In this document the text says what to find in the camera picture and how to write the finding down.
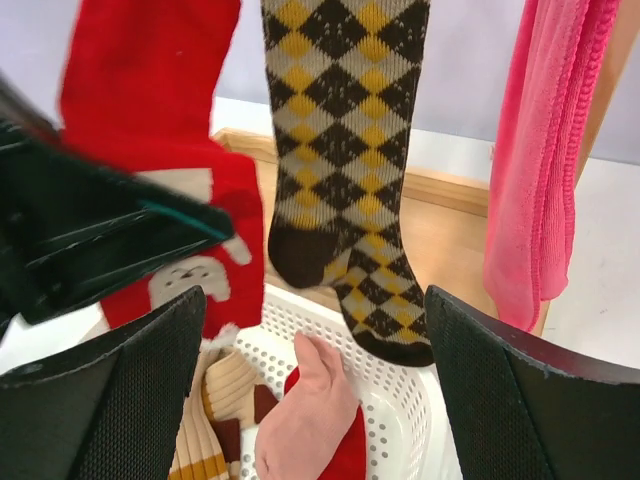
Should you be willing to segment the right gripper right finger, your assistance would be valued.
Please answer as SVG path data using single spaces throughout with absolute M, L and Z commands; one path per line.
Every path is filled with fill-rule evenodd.
M 550 343 L 435 285 L 425 309 L 464 478 L 638 478 L 638 369 Z

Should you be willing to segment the red sock white pattern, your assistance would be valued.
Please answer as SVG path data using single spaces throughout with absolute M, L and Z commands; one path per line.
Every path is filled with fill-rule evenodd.
M 210 136 L 214 90 L 238 23 L 237 1 L 84 1 L 59 100 L 64 142 L 226 211 L 234 235 L 108 296 L 119 327 L 200 286 L 203 335 L 259 324 L 264 217 L 256 167 Z

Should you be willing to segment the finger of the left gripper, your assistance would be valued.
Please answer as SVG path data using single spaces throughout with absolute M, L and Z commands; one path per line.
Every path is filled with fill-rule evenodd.
M 65 148 L 1 82 L 1 322 L 89 306 L 234 234 L 229 215 Z

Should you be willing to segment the beige striped sock maroon toe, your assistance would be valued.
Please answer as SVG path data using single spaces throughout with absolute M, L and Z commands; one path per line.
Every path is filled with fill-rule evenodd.
M 237 479 L 241 433 L 259 425 L 278 400 L 234 347 L 201 348 L 184 402 L 170 479 Z

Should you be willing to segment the brown yellow diamond sock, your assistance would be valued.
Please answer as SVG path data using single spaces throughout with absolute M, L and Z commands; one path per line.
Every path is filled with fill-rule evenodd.
M 433 353 L 400 205 L 430 5 L 265 1 L 278 153 L 268 256 L 290 286 L 337 295 L 355 342 L 393 364 Z

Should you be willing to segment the pink sock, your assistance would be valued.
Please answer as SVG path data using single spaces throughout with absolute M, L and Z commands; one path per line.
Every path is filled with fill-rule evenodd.
M 260 422 L 260 479 L 318 479 L 354 423 L 359 399 L 340 352 L 316 336 L 294 336 L 298 380 Z

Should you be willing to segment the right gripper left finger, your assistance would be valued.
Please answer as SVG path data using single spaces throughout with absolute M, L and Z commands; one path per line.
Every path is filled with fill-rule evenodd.
M 126 325 L 1 376 L 4 479 L 165 479 L 202 338 L 192 287 Z

